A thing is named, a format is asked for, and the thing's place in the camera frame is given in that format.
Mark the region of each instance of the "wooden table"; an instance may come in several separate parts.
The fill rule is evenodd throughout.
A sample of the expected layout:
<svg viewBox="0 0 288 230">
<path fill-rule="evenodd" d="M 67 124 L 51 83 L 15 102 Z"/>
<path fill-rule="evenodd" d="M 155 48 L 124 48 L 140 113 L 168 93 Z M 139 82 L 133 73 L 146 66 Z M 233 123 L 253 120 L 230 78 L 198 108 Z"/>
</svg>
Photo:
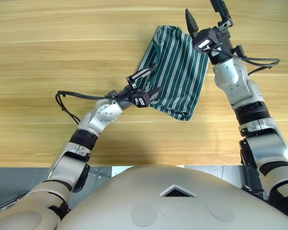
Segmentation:
<svg viewBox="0 0 288 230">
<path fill-rule="evenodd" d="M 282 60 L 252 78 L 288 141 L 288 0 L 226 4 L 233 45 L 243 44 L 249 57 Z M 202 29 L 220 19 L 208 0 L 0 0 L 0 166 L 51 165 L 76 127 L 56 105 L 56 91 L 122 89 L 159 25 L 187 31 L 187 7 Z M 79 116 L 94 107 L 65 102 Z M 104 131 L 90 164 L 240 164 L 239 140 L 210 66 L 192 121 L 130 108 Z"/>
</svg>

